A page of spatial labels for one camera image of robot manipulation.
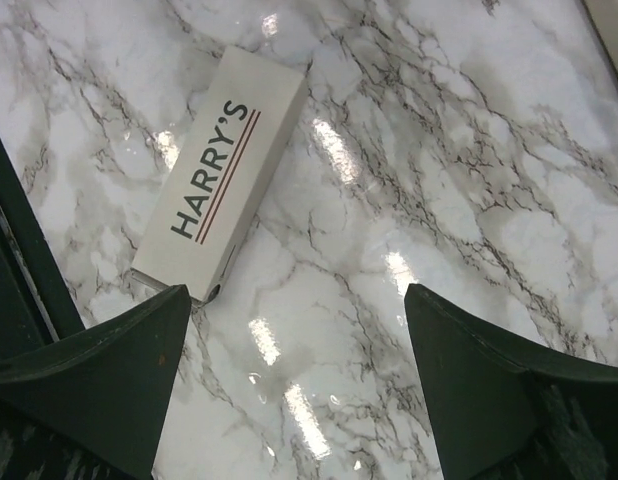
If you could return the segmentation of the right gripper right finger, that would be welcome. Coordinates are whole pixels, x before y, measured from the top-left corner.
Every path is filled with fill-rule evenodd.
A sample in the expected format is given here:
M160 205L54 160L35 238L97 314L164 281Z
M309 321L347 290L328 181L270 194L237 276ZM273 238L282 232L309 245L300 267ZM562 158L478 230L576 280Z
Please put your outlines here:
M618 479L618 368L541 346L420 284L404 298L447 479Z

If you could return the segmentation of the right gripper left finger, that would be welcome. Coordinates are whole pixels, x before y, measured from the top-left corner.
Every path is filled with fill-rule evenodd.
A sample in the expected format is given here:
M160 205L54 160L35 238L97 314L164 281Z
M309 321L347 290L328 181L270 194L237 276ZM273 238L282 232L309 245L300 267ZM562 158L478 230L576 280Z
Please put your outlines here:
M149 479L191 299L169 287L0 362L0 479Z

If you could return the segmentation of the tall white slim box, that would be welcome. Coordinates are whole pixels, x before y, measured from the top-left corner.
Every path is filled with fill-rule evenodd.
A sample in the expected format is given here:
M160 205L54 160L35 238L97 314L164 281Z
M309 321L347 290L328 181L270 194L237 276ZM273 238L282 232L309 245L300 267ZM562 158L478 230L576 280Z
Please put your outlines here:
M155 288L223 287L308 97L305 75L229 46L162 187L131 270Z

